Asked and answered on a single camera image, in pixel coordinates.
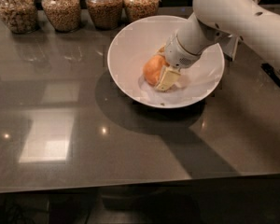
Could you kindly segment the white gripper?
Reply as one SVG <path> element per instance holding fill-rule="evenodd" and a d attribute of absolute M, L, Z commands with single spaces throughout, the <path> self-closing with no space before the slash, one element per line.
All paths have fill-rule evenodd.
<path fill-rule="evenodd" d="M 181 68 L 190 68 L 199 59 L 199 55 L 191 54 L 186 51 L 178 41 L 177 32 L 171 34 L 167 39 L 164 47 L 161 47 L 158 55 L 165 56 L 166 62 L 171 66 L 164 66 L 161 69 L 160 77 L 155 85 L 157 91 L 167 91 L 169 90 L 181 76 Z"/>

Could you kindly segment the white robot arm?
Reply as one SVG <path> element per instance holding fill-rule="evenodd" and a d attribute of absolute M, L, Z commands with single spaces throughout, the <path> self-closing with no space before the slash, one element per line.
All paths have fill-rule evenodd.
<path fill-rule="evenodd" d="M 169 90 L 182 68 L 191 67 L 205 49 L 227 35 L 240 38 L 272 68 L 280 80 L 280 15 L 253 0 L 193 0 L 193 13 L 168 38 L 163 49 L 169 64 L 155 85 Z"/>

